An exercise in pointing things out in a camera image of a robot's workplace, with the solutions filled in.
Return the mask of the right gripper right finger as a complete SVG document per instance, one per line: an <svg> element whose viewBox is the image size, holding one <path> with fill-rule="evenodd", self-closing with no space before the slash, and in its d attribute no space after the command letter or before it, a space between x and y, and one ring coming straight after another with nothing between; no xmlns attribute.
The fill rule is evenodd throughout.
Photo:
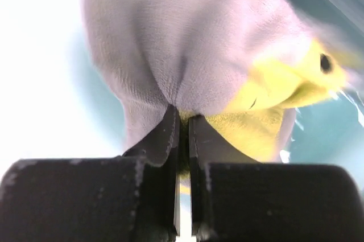
<svg viewBox="0 0 364 242"><path fill-rule="evenodd" d="M362 241L346 170L258 163L197 116L188 122L192 233L198 241Z"/></svg>

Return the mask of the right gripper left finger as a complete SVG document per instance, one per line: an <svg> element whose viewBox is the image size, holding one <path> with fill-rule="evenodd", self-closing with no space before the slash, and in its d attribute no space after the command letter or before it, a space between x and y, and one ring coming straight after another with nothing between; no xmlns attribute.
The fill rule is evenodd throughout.
<svg viewBox="0 0 364 242"><path fill-rule="evenodd" d="M175 241L180 118L114 158L21 159L1 182L2 241Z"/></svg>

